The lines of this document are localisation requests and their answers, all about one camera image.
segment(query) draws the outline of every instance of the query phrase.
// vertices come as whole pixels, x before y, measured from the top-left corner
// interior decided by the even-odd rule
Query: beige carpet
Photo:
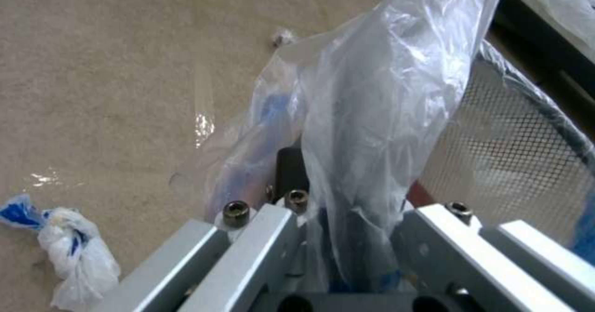
[[[378,1],[0,0],[0,201],[78,208],[125,276],[200,216],[168,180],[246,108],[275,28],[324,32]],[[0,259],[0,311],[51,310],[34,233],[0,226]]]

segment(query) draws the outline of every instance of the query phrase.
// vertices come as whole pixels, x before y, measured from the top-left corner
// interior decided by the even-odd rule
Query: plastic wrap
[[[309,221],[308,243],[331,284],[383,290],[398,270],[389,237],[463,96],[496,3],[385,0],[323,50],[302,151],[311,200],[328,221]],[[324,261],[325,225],[338,278]]]
[[[311,287],[395,284],[388,236],[463,95],[496,4],[385,0],[333,32],[278,49],[241,123],[217,130],[172,181],[194,182],[210,220],[232,200],[259,208],[277,151],[303,130],[319,275]]]
[[[595,49],[595,0],[538,0],[563,28]]]

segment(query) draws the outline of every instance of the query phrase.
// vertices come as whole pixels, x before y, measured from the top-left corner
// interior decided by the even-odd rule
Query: blue and white plastic bag
[[[86,311],[117,286],[117,261],[97,226],[77,210],[58,207],[39,211],[29,195],[23,194],[0,208],[0,221],[39,232],[39,245],[47,251],[56,275],[64,280],[56,287],[51,306]]]

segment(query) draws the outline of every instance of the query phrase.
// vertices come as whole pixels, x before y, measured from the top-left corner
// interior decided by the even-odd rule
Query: metal bracket
[[[595,268],[540,231],[519,220],[480,235],[572,308],[595,311]]]
[[[440,293],[455,284],[486,310],[571,311],[440,204],[407,212],[391,240],[421,291]]]
[[[247,311],[261,291],[280,286],[298,244],[296,216],[265,204],[179,311]]]
[[[93,308],[93,312],[172,311],[229,246],[227,234],[189,220]]]

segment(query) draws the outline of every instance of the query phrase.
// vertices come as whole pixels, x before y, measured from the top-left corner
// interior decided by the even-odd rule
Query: hex socket bolt
[[[459,218],[465,225],[471,224],[471,217],[473,217],[473,211],[469,206],[463,202],[449,202],[444,204],[446,210],[454,214],[455,217]]]
[[[250,220],[250,206],[241,200],[229,202],[223,208],[223,222],[231,227],[240,228]]]
[[[308,192],[304,190],[291,190],[285,194],[285,207],[296,214],[306,212],[308,208]]]

